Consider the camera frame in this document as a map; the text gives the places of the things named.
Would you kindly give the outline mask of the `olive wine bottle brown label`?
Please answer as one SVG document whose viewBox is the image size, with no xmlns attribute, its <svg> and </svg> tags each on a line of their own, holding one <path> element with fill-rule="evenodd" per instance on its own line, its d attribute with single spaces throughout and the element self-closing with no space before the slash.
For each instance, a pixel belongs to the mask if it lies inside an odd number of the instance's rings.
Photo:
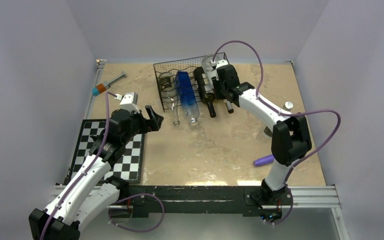
<svg viewBox="0 0 384 240">
<path fill-rule="evenodd" d="M 228 101 L 227 99 L 224 99 L 223 102 L 224 102 L 224 104 L 225 104 L 225 106 L 227 108 L 227 112 L 229 114 L 233 114 L 234 113 L 234 109 L 233 109 L 232 103 L 230 101 Z"/>
</svg>

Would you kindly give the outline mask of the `dark wine bottle Negroamaro label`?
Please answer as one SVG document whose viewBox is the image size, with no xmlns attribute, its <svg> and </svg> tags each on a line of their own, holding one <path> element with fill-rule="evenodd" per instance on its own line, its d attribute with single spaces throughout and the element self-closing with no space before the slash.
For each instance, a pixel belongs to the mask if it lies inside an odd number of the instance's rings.
<svg viewBox="0 0 384 240">
<path fill-rule="evenodd" d="M 213 105 L 213 102 L 215 100 L 215 95 L 212 92 L 208 92 L 206 90 L 205 79 L 203 77 L 204 73 L 205 72 L 202 67 L 197 67 L 193 71 L 193 77 L 197 83 L 197 90 L 198 90 L 198 94 L 201 99 L 201 102 L 207 106 L 210 117 L 215 118 L 217 116 L 216 111 L 214 109 L 214 105 Z"/>
</svg>

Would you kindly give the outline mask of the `clear glass bottle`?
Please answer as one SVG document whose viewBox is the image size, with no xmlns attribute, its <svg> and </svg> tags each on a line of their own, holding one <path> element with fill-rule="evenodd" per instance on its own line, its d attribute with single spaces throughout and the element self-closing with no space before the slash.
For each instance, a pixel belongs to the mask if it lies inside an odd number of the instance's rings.
<svg viewBox="0 0 384 240">
<path fill-rule="evenodd" d="M 174 77 L 169 72 L 164 72 L 158 76 L 158 80 L 162 101 L 171 114 L 172 124 L 178 127 L 180 125 L 178 114 L 179 96 Z"/>
</svg>

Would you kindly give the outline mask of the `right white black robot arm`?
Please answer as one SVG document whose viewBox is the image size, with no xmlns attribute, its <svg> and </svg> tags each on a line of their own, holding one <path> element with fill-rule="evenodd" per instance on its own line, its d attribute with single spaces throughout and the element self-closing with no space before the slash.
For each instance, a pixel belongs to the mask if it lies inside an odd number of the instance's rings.
<svg viewBox="0 0 384 240">
<path fill-rule="evenodd" d="M 250 83 L 241 83 L 236 69 L 227 61 L 218 61 L 213 69 L 216 71 L 214 90 L 228 102 L 253 114 L 272 133 L 271 154 L 274 162 L 267 177 L 262 180 L 255 201 L 257 204 L 275 204 L 286 191 L 293 165 L 312 148 L 307 119 L 291 116 L 258 93 Z"/>
</svg>

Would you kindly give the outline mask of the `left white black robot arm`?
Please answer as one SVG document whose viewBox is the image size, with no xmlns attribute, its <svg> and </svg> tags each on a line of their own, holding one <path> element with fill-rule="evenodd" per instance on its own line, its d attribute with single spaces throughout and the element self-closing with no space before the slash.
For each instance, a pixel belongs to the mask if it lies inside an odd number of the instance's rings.
<svg viewBox="0 0 384 240">
<path fill-rule="evenodd" d="M 92 137 L 89 155 L 73 179 L 44 209 L 35 208 L 30 213 L 34 240 L 78 240 L 107 206 L 128 201 L 129 184 L 118 176 L 106 178 L 96 192 L 93 189 L 125 154 L 127 144 L 136 135 L 160 130 L 164 117 L 150 105 L 145 109 L 149 118 L 133 106 L 107 114 L 103 132 Z"/>
</svg>

